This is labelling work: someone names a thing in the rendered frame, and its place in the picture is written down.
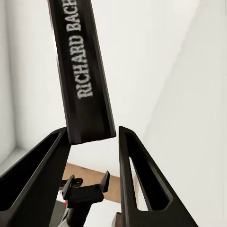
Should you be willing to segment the hardback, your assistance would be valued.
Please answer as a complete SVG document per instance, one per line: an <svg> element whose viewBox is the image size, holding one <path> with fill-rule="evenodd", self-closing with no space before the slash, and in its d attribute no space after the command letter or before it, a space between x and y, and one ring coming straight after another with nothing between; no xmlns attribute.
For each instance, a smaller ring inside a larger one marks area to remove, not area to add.
<svg viewBox="0 0 227 227"><path fill-rule="evenodd" d="M47 0L70 145L115 138L91 0Z"/></svg>

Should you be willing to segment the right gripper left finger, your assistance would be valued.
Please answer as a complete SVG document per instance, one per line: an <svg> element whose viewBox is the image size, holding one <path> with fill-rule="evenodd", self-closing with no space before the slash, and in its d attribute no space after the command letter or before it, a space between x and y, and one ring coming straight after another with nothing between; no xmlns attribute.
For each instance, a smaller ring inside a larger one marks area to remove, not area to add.
<svg viewBox="0 0 227 227"><path fill-rule="evenodd" d="M70 148L60 128L0 175L0 227L49 227Z"/></svg>

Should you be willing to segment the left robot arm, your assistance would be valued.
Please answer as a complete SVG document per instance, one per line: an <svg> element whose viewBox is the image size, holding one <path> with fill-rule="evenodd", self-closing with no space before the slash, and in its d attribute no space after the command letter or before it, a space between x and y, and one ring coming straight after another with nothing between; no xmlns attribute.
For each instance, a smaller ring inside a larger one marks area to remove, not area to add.
<svg viewBox="0 0 227 227"><path fill-rule="evenodd" d="M61 180L59 191L66 200L66 213L57 227L83 227L92 204L104 200L104 192L108 192L110 173L106 172L100 184L82 187L83 178L72 175L67 180Z"/></svg>

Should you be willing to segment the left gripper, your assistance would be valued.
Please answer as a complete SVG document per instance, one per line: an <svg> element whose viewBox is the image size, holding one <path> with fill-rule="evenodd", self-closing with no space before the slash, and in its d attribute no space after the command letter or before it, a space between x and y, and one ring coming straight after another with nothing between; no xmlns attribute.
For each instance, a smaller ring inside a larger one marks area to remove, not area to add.
<svg viewBox="0 0 227 227"><path fill-rule="evenodd" d="M83 220L89 214L92 204L104 200L104 192L108 192L110 173L106 172L100 184L93 186L73 188L75 175L72 175L65 187L61 191L63 199L66 200L66 211L69 210L70 216L77 220Z"/></svg>

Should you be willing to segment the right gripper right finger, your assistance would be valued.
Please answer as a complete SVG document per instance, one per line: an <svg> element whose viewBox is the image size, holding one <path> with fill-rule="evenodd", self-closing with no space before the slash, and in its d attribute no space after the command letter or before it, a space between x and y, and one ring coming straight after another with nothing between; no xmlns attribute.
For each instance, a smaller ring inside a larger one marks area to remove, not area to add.
<svg viewBox="0 0 227 227"><path fill-rule="evenodd" d="M118 130L122 227L199 227L136 133ZM148 211L137 208L130 158Z"/></svg>

